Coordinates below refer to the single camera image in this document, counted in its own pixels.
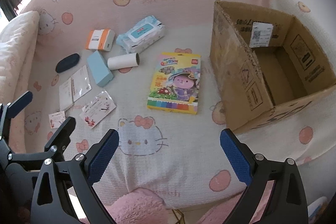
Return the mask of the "cream pillow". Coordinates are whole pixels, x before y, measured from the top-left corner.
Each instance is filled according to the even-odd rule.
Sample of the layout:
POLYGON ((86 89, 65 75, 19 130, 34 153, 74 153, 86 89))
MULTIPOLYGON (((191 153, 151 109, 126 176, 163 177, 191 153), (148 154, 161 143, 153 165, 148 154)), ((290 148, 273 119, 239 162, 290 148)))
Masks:
POLYGON ((40 15, 29 11, 12 19, 1 31, 1 103, 14 102, 28 91, 40 15))

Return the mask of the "white card sleeve left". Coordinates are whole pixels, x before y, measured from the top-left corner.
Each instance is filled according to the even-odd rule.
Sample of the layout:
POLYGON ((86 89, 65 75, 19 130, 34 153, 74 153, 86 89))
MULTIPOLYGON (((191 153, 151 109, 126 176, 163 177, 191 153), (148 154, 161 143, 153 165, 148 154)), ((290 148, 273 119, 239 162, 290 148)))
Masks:
POLYGON ((72 95, 72 79, 69 78, 59 87, 60 111, 67 111, 74 104, 72 95))

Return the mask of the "orange white tissue pack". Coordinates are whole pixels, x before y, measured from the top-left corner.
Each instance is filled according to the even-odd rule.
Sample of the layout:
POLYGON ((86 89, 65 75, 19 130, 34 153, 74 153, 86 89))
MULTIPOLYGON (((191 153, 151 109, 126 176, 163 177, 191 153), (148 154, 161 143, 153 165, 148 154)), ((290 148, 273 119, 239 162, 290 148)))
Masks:
POLYGON ((90 31, 85 45, 86 50, 109 52, 115 37, 114 30, 102 29, 90 31))

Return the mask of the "pink hello kitty bedsheet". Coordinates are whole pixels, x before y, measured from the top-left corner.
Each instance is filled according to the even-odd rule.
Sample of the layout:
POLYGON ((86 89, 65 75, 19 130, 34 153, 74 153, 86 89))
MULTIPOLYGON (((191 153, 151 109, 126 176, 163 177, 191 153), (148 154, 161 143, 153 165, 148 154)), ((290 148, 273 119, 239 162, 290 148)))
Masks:
MULTIPOLYGON (((274 4, 275 0, 238 0, 274 4)), ((96 127, 89 129, 80 119, 82 108, 102 88, 78 99, 67 115, 76 118, 76 128, 64 156, 85 153, 111 128, 148 145, 118 150, 100 182, 94 185, 101 201, 110 205, 137 188, 159 195, 169 208, 181 209, 231 197, 241 192, 239 182, 219 144, 226 125, 217 83, 210 63, 211 32, 215 0, 31 0, 24 12, 36 11, 42 32, 37 37, 28 90, 33 101, 16 118, 10 146, 16 152, 37 151, 53 134, 47 123, 59 110, 59 87, 80 67, 90 52, 84 48, 90 30, 110 28, 125 32, 142 18, 152 15, 166 27, 165 36, 140 54, 140 65, 123 69, 105 86, 116 108, 96 127), (157 58, 162 52, 201 55, 201 89, 195 115, 147 108, 147 97, 157 58), (79 63, 57 73, 63 58, 78 53, 79 63)))

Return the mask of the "dark navy oval case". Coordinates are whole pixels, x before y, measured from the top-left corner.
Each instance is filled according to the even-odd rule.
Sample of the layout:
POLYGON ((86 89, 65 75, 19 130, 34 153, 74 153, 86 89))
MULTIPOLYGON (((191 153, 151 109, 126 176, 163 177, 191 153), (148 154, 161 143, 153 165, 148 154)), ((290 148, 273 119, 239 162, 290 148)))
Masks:
POLYGON ((78 53, 71 54, 57 63, 55 71, 57 73, 63 73, 75 67, 79 63, 79 61, 80 61, 80 55, 78 53))

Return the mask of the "brown cardboard box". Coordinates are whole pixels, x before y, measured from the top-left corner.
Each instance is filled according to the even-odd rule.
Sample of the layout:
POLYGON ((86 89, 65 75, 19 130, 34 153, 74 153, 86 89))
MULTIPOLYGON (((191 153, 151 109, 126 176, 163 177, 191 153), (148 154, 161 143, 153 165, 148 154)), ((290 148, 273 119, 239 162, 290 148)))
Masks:
POLYGON ((216 1, 210 60, 228 127, 236 133, 294 115, 335 90, 335 73, 293 15, 216 1))

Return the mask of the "small floral card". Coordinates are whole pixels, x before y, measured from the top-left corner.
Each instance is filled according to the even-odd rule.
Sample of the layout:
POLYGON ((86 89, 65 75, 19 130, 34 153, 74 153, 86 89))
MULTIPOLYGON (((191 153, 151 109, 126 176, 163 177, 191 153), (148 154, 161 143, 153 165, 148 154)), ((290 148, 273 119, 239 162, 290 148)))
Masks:
POLYGON ((62 123, 65 121, 66 115, 64 111, 58 111, 52 114, 49 114, 49 123, 51 129, 59 128, 62 123))

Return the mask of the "oil pastel box yellow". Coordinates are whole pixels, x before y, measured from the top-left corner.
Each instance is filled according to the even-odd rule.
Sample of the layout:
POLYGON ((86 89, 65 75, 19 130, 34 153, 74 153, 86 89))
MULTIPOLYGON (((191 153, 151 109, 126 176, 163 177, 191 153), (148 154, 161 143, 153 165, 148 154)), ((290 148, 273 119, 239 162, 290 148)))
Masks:
POLYGON ((197 114, 201 80, 201 55, 163 52, 158 57, 147 107, 197 114))

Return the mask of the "baby wipes pack blue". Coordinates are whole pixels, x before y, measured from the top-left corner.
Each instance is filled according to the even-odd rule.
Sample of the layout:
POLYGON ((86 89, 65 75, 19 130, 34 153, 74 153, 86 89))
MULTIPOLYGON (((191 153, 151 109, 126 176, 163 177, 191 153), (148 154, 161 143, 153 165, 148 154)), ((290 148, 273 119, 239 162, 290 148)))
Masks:
POLYGON ((141 53, 165 36, 166 27, 155 16, 147 16, 124 34, 119 34, 116 43, 127 54, 141 53))

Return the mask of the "pink fluffy blanket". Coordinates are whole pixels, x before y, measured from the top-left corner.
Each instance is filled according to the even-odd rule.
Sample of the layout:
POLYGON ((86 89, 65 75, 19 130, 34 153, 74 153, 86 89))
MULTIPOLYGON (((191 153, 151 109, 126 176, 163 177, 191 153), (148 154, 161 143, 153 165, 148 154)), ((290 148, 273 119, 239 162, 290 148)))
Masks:
MULTIPOLYGON (((223 223, 240 200, 238 194, 212 207, 198 223, 223 223)), ((138 188, 105 207, 116 223, 167 224, 169 213, 163 199, 153 191, 138 188)))

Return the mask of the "light blue box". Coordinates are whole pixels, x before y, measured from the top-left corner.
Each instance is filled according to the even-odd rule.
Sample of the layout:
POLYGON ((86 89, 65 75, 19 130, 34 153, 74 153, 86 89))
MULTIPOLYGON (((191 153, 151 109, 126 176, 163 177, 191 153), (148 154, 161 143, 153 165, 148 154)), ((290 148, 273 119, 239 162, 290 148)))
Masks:
POLYGON ((99 51, 94 51, 94 53, 88 56, 87 64, 97 86, 103 88, 114 78, 99 51))

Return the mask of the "floral card in sleeve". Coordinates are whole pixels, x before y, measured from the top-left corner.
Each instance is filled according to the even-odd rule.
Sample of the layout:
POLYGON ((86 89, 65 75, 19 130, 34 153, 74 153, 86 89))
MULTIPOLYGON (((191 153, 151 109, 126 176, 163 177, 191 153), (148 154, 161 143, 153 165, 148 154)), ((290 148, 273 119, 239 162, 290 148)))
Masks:
POLYGON ((116 104, 109 93, 102 91, 93 101, 82 108, 79 117, 89 129, 93 129, 115 108, 116 104))

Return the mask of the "white paper roll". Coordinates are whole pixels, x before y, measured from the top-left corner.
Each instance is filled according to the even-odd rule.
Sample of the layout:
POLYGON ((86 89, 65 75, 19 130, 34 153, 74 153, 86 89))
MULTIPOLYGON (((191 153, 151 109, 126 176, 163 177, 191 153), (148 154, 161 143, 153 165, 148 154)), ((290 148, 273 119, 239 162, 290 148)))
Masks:
POLYGON ((111 71, 132 68, 139 66, 139 54, 130 53, 120 56, 111 57, 107 60, 108 68, 111 71))

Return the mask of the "white card sleeve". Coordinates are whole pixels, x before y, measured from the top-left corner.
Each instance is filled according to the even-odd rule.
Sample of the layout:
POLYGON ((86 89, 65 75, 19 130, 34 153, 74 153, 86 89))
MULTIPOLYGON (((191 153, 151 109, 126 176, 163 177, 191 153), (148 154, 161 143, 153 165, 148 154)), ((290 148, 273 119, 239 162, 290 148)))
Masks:
POLYGON ((74 104, 72 95, 72 79, 69 78, 59 87, 60 111, 67 111, 74 104))
POLYGON ((82 96, 91 91, 87 66, 82 66, 77 72, 71 76, 72 82, 72 96, 73 101, 76 102, 82 96))

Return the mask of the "white card sleeve upper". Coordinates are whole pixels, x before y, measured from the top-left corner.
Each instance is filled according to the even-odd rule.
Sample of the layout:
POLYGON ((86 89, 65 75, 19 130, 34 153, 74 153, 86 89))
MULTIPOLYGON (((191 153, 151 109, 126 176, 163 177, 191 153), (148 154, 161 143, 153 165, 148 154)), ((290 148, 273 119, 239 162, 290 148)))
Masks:
POLYGON ((82 96, 91 91, 87 66, 82 66, 77 72, 71 76, 72 82, 72 96, 73 101, 76 102, 82 96))

